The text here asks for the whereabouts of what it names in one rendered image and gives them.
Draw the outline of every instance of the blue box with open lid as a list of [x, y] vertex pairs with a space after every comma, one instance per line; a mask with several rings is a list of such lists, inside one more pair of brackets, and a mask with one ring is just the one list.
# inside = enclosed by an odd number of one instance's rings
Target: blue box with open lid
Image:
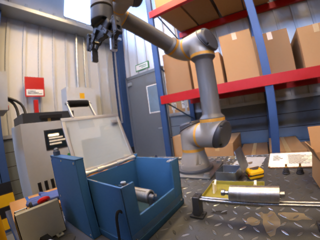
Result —
[[[178, 159], [133, 154], [116, 115], [61, 119], [69, 155], [51, 162], [65, 219], [95, 239], [149, 239], [184, 203]], [[157, 201], [138, 201], [135, 187]]]

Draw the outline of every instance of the diamond plate surface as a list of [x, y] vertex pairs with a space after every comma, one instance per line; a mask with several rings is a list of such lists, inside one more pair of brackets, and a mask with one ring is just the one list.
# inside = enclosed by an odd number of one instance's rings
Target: diamond plate surface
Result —
[[[264, 181], [266, 186], [280, 186], [286, 196], [283, 201], [320, 201], [320, 188], [312, 178], [311, 168], [304, 168], [304, 175], [297, 175], [296, 169], [290, 169], [289, 175], [283, 175], [282, 168], [268, 168], [269, 155], [250, 155], [247, 157], [266, 157], [262, 168], [264, 177], [258, 181]], [[220, 159], [223, 164], [231, 165], [235, 157], [216, 157], [211, 161]], [[317, 220], [320, 220], [320, 208], [313, 207], [283, 207], [283, 206], [245, 206], [219, 203], [203, 203], [203, 210], [207, 215], [203, 220], [190, 218], [192, 213], [191, 197], [195, 193], [203, 193], [214, 180], [181, 179], [184, 205], [151, 237], [151, 240], [282, 240], [282, 239], [319, 239], [320, 232], [317, 228]], [[244, 175], [239, 181], [251, 181]], [[270, 237], [263, 225], [263, 219], [259, 213], [268, 214], [274, 212], [280, 219], [280, 227], [275, 235]], [[305, 214], [309, 220], [288, 220], [278, 214], [296, 213]], [[248, 224], [248, 218], [255, 218], [254, 226]]]

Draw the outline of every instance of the black hook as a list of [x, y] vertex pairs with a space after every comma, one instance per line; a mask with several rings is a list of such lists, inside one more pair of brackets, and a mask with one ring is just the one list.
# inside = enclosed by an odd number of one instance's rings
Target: black hook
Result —
[[116, 211], [115, 213], [115, 227], [116, 227], [116, 234], [118, 235], [118, 240], [121, 240], [120, 236], [120, 228], [119, 228], [119, 214], [122, 214], [121, 210]]

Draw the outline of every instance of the yellow tray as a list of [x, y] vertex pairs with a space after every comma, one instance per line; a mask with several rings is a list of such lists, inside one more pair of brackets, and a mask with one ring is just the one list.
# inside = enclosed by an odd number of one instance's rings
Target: yellow tray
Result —
[[[228, 195], [221, 195], [221, 190], [229, 190], [230, 185], [240, 185], [240, 186], [253, 186], [254, 182], [253, 181], [216, 181], [216, 186], [218, 190], [213, 194], [212, 192], [212, 183], [214, 180], [211, 182], [209, 187], [204, 191], [202, 196], [204, 197], [214, 197], [214, 198], [224, 198], [227, 199]], [[257, 186], [264, 186], [265, 182], [264, 181], [257, 181], [256, 182]]]

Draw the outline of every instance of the green sign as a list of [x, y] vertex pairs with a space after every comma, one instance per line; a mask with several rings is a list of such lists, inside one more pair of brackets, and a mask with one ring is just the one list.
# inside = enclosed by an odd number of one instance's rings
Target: green sign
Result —
[[145, 61], [143, 63], [135, 65], [135, 72], [137, 73], [137, 72], [140, 72], [140, 71], [148, 69], [148, 68], [150, 68], [149, 61]]

